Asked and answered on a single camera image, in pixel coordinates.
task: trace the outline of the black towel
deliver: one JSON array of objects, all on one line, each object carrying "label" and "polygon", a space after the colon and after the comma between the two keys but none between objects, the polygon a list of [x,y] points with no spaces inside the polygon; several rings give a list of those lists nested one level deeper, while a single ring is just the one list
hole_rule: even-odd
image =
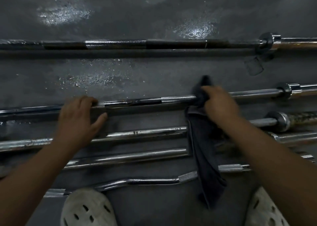
[{"label": "black towel", "polygon": [[195,106],[186,108],[185,116],[188,122],[190,151],[196,160],[203,198],[207,207],[212,208],[224,192],[227,182],[221,177],[215,158],[216,147],[224,143],[223,132],[208,119],[203,108],[209,97],[201,86],[206,85],[211,85],[208,76],[204,76],[194,87],[197,101],[194,103]]}]

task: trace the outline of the floor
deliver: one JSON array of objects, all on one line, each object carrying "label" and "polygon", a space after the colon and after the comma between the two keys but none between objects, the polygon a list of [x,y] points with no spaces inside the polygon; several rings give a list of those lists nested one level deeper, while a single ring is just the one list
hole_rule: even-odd
[{"label": "floor", "polygon": [[[253,39],[264,32],[284,37],[317,37],[316,0],[0,0],[2,39]],[[74,95],[100,100],[189,94],[202,75],[212,76],[228,91],[273,88],[279,82],[316,83],[314,52],[277,53],[269,61],[254,60],[249,51],[196,50],[164,52],[0,53],[0,107],[63,103]],[[316,99],[288,103],[241,105],[248,119],[268,111],[317,110]],[[48,137],[55,121],[10,121],[1,124],[6,139]],[[115,115],[109,131],[184,125],[180,110]],[[78,156],[137,152],[187,145],[186,139],[104,145]],[[317,156],[314,146],[305,150]],[[12,158],[18,155],[6,154]],[[219,159],[219,163],[239,159]],[[177,176],[195,169],[192,158],[126,164],[61,173],[54,187],[82,187],[124,177]],[[228,188],[216,208],[197,199],[197,181],[166,187],[127,187],[106,195],[121,226],[243,225],[252,192],[253,173],[225,175]],[[59,225],[64,199],[44,199],[28,226]]]}]

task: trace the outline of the person's right arm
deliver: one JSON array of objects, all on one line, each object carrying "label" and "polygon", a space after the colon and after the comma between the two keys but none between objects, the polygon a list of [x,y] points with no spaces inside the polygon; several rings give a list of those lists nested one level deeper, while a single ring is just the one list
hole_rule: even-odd
[{"label": "person's right arm", "polygon": [[208,117],[239,147],[287,222],[317,225],[317,166],[291,152],[240,116],[239,107],[221,87],[202,87],[209,95]]}]

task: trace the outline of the forearm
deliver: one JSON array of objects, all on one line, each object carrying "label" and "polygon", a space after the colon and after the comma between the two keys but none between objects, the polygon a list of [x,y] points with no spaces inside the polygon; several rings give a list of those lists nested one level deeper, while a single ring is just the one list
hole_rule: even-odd
[{"label": "forearm", "polygon": [[315,225],[317,167],[244,118],[223,120],[219,126],[242,151],[286,219],[292,225]]},{"label": "forearm", "polygon": [[25,225],[56,176],[76,150],[52,143],[0,182],[0,219]]}]

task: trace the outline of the hand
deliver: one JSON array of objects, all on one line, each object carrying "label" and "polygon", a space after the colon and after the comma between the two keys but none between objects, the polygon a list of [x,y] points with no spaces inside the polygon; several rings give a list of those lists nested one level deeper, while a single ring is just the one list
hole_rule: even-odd
[{"label": "hand", "polygon": [[205,111],[210,120],[218,126],[239,117],[240,110],[236,101],[220,86],[202,86],[209,96],[205,102]]},{"label": "hand", "polygon": [[76,151],[89,144],[108,118],[107,113],[103,113],[95,123],[90,123],[90,108],[96,102],[93,97],[82,96],[65,104],[52,143]]}]

